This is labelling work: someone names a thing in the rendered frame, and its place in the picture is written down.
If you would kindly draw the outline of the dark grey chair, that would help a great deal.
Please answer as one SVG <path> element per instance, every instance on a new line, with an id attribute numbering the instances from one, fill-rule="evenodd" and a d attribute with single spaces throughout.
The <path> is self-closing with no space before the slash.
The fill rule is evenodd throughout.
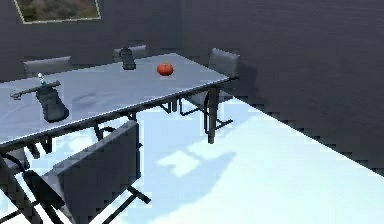
<path id="1" fill-rule="evenodd" d="M 240 56 L 234 53 L 226 52 L 221 49 L 213 48 L 210 53 L 208 68 L 229 78 L 236 78 L 239 76 L 239 62 Z M 209 94 L 207 91 L 199 92 L 194 95 L 187 96 L 186 101 L 195 106 L 194 109 L 189 111 L 183 110 L 182 100 L 179 100 L 179 109 L 182 116 L 190 115 L 194 112 L 200 111 L 203 113 L 204 131 L 208 132 L 209 126 Z"/>
<path id="2" fill-rule="evenodd" d="M 71 224 L 90 224 L 124 191 L 131 196 L 101 224 L 109 224 L 134 199 L 150 198 L 133 187 L 141 177 L 139 124 L 128 121 L 97 143 L 55 164 L 43 175 L 23 173 L 36 200 L 54 224 L 64 213 Z"/>
<path id="3" fill-rule="evenodd" d="M 14 156 L 0 153 L 0 190 L 17 208 L 16 211 L 0 218 L 0 224 L 10 221 L 22 214 L 29 224 L 43 224 L 43 220 L 28 199 L 25 191 L 15 178 L 15 175 L 24 171 L 24 165 Z"/>
<path id="4" fill-rule="evenodd" d="M 145 58 L 148 56 L 146 45 L 130 47 L 130 50 L 132 51 L 132 55 L 133 55 L 134 59 Z M 113 50 L 112 58 L 113 58 L 114 62 L 120 62 L 121 61 L 120 51 L 121 51 L 121 48 L 117 48 L 117 49 Z"/>
<path id="5" fill-rule="evenodd" d="M 25 73 L 28 77 L 34 77 L 38 73 L 45 75 L 45 74 L 70 71 L 73 69 L 70 56 L 25 61 L 23 65 L 24 65 Z"/>

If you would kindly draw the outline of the grey dining table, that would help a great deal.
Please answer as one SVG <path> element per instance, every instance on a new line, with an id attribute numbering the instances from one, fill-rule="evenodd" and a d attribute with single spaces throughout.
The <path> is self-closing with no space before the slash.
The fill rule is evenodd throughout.
<path id="1" fill-rule="evenodd" d="M 161 76 L 157 66 L 169 63 L 173 73 Z M 96 122 L 113 120 L 124 112 L 167 102 L 200 91 L 214 91 L 229 78 L 176 53 L 141 58 L 135 70 L 120 63 L 47 75 L 56 80 L 58 95 L 69 116 L 56 123 L 43 118 L 41 104 L 33 94 L 14 100 L 12 92 L 40 84 L 37 77 L 0 83 L 0 153 L 33 144 L 46 136 L 60 136 Z"/>

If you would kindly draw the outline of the red tomato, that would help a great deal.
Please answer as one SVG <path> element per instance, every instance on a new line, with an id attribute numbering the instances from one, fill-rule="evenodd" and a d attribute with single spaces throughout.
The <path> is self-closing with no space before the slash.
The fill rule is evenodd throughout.
<path id="1" fill-rule="evenodd" d="M 161 76 L 169 76 L 173 71 L 173 66 L 169 63 L 161 63 L 157 66 L 157 72 Z"/>

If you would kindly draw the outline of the dark grey knife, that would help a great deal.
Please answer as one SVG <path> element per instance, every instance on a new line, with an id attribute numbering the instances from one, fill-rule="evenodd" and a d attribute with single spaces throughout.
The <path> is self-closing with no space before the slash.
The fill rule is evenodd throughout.
<path id="1" fill-rule="evenodd" d="M 51 83 L 48 83 L 48 84 L 44 84 L 44 85 L 41 85 L 41 86 L 37 86 L 37 87 L 32 87 L 32 88 L 29 88 L 29 89 L 26 89 L 26 90 L 23 90 L 23 91 L 12 92 L 10 94 L 10 97 L 12 99 L 14 99 L 14 100 L 21 100 L 21 96 L 24 95 L 24 94 L 36 92 L 37 90 L 42 89 L 42 88 L 57 87 L 57 86 L 60 86 L 60 85 L 61 85 L 60 81 L 56 80 L 54 82 L 51 82 Z"/>

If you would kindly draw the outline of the large dark grey shaker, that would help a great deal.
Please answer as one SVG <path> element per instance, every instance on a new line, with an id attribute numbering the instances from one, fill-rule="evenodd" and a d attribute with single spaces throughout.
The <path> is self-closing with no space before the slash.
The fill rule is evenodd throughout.
<path id="1" fill-rule="evenodd" d="M 53 87 L 41 87 L 36 98 L 42 106 L 44 119 L 49 123 L 59 122 L 69 116 L 69 110 Z"/>

